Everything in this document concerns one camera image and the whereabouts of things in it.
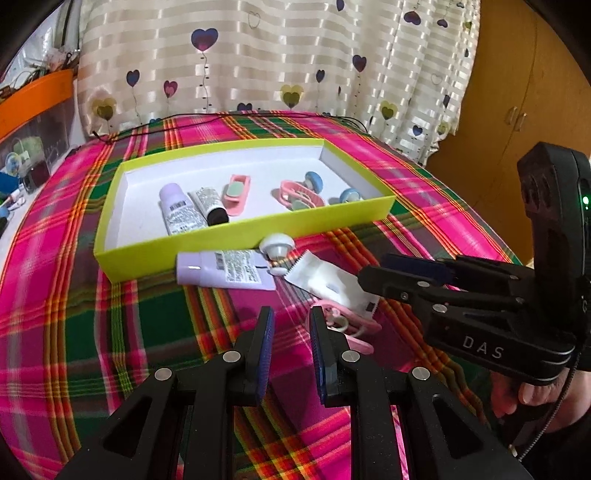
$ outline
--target barcode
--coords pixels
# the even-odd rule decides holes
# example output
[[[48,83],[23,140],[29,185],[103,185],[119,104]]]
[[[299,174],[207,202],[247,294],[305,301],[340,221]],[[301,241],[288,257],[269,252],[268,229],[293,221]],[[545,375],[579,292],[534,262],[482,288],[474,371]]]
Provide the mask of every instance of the barcode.
[[[175,211],[177,208],[184,207],[186,204],[187,204],[187,202],[185,202],[184,200],[182,200],[182,201],[180,201],[180,202],[177,202],[177,203],[173,203],[173,204],[170,206],[170,211],[171,211],[171,212],[173,212],[173,211]]]
[[[216,252],[216,268],[224,270],[223,255]]]

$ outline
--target black wire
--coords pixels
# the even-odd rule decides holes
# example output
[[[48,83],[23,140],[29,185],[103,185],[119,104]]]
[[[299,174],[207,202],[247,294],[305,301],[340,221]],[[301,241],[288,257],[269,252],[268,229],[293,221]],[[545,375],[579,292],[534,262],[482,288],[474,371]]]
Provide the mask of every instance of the black wire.
[[[147,132],[139,132],[139,133],[134,133],[134,134],[132,133],[129,135],[124,135],[126,132],[130,132],[134,129],[148,127],[148,126],[152,125],[151,123],[147,123],[147,124],[138,125],[137,127],[128,128],[127,130],[123,130],[113,136],[107,136],[107,139],[105,139],[104,137],[101,137],[95,130],[92,131],[92,134],[94,135],[95,138],[97,138],[97,140],[100,140],[100,141],[104,142],[105,144],[111,144],[113,142],[118,142],[119,140],[125,140],[127,138],[143,137],[144,135],[152,135],[152,134],[167,132],[167,131],[171,131],[171,130],[181,130],[183,128],[200,127],[201,125],[207,125],[209,123],[216,122],[218,120],[221,120],[222,118],[226,118],[229,116],[244,116],[244,117],[253,117],[253,118],[261,118],[261,117],[262,118],[273,118],[273,117],[316,118],[316,117],[318,117],[318,115],[315,113],[305,113],[305,112],[282,112],[282,113],[272,113],[272,112],[269,112],[269,113],[267,113],[267,112],[260,112],[260,113],[234,112],[234,113],[230,113],[230,112],[224,112],[224,113],[177,113],[175,115],[166,116],[166,117],[162,118],[161,120],[164,121],[164,120],[168,120],[170,118],[175,118],[178,116],[193,116],[193,115],[196,115],[199,117],[212,116],[213,118],[210,118],[210,119],[202,121],[202,122],[197,122],[194,124],[180,125],[179,127],[163,128],[163,129],[159,129],[159,130],[150,130]],[[350,123],[354,124],[354,126],[357,129],[361,130],[361,128],[362,128],[366,134],[369,134],[365,125],[363,123],[361,123],[361,121],[356,118],[349,117],[349,116],[340,116],[340,115],[326,115],[325,117],[338,119],[343,122],[350,122]]]
[[[550,426],[550,423],[552,423],[552,420],[554,420],[554,417],[558,413],[560,406],[562,405],[564,399],[566,398],[566,394],[569,392],[570,384],[573,382],[574,374],[576,373],[577,367],[579,366],[579,360],[581,359],[581,354],[583,353],[584,346],[585,346],[585,344],[583,343],[578,347],[573,366],[570,367],[569,374],[567,375],[564,385],[562,386],[562,389],[560,390],[560,395],[558,396],[558,400],[552,406],[552,409],[550,410],[550,415],[546,419],[544,426],[537,433],[537,435],[533,438],[533,440],[529,443],[529,445],[525,448],[525,450],[523,452],[521,452],[519,454],[519,456],[517,457],[517,459],[520,462],[523,461],[525,456],[530,452],[530,450],[534,447],[534,445],[536,443],[538,443],[538,440],[540,438],[542,438],[542,435],[548,429],[548,426]]]

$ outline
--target bed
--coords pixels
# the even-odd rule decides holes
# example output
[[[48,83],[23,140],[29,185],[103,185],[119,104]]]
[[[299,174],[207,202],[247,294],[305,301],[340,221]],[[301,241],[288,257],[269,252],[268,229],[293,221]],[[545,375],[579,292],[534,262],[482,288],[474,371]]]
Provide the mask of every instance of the bed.
[[[309,249],[351,273],[387,252],[517,261],[445,185],[339,119],[276,112],[210,120],[177,116],[111,144],[88,142],[50,178],[15,236],[0,277],[0,431],[33,478],[54,478],[151,372],[198,365],[229,349],[241,331],[253,328],[262,304],[272,306],[277,319],[270,385],[262,407],[235,411],[236,477],[350,476],[349,411],[325,409],[317,399],[302,325],[311,305],[307,293],[283,280],[276,292],[179,287],[172,271],[111,284],[100,271],[93,241],[122,161],[206,142],[324,138],[380,176],[398,199],[381,222],[297,239],[290,259]],[[408,306],[382,300],[375,318],[383,327],[372,339],[380,364],[428,368],[487,421],[484,372],[464,370],[426,345]]]

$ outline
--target wooden door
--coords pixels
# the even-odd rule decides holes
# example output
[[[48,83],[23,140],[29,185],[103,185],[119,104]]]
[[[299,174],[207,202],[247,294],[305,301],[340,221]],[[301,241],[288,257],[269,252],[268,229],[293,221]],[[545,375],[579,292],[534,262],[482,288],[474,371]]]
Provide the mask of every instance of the wooden door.
[[[591,86],[541,17],[531,81],[519,115],[490,200],[487,205],[477,202],[475,209],[527,263],[533,256],[531,225],[521,200],[517,161],[539,141],[591,154]]]
[[[472,75],[459,128],[440,143],[427,170],[469,205],[487,190],[501,165],[534,61],[536,14],[523,0],[482,0]]]

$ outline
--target curtain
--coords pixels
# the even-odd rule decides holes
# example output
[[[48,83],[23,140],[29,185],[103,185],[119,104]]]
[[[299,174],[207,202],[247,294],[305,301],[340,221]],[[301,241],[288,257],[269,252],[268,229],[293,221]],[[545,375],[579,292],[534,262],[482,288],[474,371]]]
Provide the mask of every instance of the curtain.
[[[175,113],[352,116],[425,164],[453,132],[479,0],[85,0],[83,125],[103,134]]]

